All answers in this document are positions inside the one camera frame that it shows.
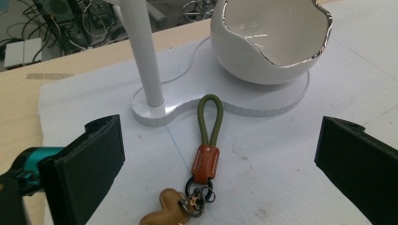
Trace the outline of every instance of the white ceramic bowl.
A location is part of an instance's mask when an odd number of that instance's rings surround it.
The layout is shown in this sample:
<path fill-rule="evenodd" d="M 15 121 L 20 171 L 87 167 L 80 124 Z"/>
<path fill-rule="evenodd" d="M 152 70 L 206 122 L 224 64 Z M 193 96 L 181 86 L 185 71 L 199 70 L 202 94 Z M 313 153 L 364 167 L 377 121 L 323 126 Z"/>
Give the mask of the white ceramic bowl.
<path fill-rule="evenodd" d="M 220 63 L 249 83 L 292 81 L 328 42 L 330 14 L 315 0 L 219 0 L 211 43 Z"/>

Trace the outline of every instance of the white pole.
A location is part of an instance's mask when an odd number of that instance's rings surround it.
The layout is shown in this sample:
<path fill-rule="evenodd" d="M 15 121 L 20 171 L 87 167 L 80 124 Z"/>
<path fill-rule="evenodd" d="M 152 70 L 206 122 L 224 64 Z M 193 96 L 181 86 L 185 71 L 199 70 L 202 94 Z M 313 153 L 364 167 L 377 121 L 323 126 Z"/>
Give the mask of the white pole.
<path fill-rule="evenodd" d="M 164 99 L 146 0 L 121 0 L 120 4 L 123 25 L 129 36 L 147 103 L 153 107 L 160 106 Z"/>

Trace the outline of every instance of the white stand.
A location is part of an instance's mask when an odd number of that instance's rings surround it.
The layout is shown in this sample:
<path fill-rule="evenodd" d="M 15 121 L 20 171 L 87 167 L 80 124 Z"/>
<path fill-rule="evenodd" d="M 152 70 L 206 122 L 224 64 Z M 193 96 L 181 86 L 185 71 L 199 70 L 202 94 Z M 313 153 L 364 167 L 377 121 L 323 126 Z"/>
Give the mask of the white stand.
<path fill-rule="evenodd" d="M 195 56 L 199 66 L 193 66 L 182 77 L 161 85 L 159 73 L 154 72 L 158 68 L 145 0 L 122 0 L 121 3 L 125 29 L 144 87 L 134 95 L 131 103 L 135 118 L 142 124 L 164 126 L 186 110 L 195 108 L 206 94 L 217 95 L 226 111 L 250 117 L 285 113 L 304 96 L 310 80 L 309 73 L 278 85 L 244 82 L 220 66 L 209 44 L 200 47 Z"/>

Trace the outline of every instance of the brown leather tab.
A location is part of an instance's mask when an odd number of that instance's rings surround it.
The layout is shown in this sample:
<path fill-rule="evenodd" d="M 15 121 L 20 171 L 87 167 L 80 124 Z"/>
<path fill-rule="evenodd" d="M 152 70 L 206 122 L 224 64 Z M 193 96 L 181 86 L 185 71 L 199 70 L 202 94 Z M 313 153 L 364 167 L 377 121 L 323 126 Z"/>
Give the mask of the brown leather tab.
<path fill-rule="evenodd" d="M 208 179 L 214 179 L 216 176 L 219 154 L 220 150 L 216 146 L 208 144 L 199 146 L 191 170 L 195 183 L 207 185 Z"/>

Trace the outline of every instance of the keychain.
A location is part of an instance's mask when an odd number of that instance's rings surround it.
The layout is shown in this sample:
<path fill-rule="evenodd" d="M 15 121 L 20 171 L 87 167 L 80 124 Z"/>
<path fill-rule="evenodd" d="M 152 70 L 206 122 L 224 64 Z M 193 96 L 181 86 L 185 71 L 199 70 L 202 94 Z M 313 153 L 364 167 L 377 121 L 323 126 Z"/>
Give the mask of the keychain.
<path fill-rule="evenodd" d="M 205 104 L 212 100 L 216 103 L 217 117 L 211 133 L 210 142 L 204 118 Z M 202 144 L 199 146 L 191 168 L 192 177 L 185 186 L 185 194 L 167 188 L 161 192 L 161 210 L 144 216 L 140 225 L 183 225 L 190 218 L 199 218 L 205 211 L 206 203 L 213 203 L 216 199 L 211 180 L 216 176 L 220 150 L 216 147 L 217 137 L 222 125 L 222 102 L 215 95 L 206 95 L 199 101 L 198 123 Z M 191 191 L 191 185 L 202 186 Z"/>

